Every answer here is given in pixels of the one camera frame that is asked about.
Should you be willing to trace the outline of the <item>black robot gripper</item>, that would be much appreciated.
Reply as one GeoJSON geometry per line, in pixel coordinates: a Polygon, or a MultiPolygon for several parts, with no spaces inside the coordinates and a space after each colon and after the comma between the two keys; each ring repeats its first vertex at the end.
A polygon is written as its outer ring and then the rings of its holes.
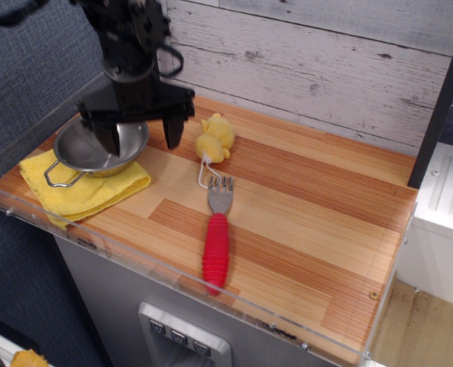
{"type": "Polygon", "coordinates": [[[92,123],[93,134],[109,154],[120,155],[116,124],[162,119],[169,149],[180,145],[184,122],[195,114],[193,90],[165,83],[156,73],[132,83],[106,80],[77,102],[76,111],[92,123]]]}

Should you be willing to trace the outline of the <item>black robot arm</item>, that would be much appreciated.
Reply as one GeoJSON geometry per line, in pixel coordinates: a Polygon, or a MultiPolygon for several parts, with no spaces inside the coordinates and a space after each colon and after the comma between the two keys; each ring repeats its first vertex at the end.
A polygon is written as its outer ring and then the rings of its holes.
{"type": "Polygon", "coordinates": [[[161,120],[167,146],[176,148],[183,124],[194,116],[193,90],[165,83],[180,68],[162,73],[157,52],[179,62],[183,56],[166,39],[170,20],[158,1],[79,1],[97,33],[109,81],[77,104],[80,121],[110,154],[121,153],[118,125],[161,120]]]}

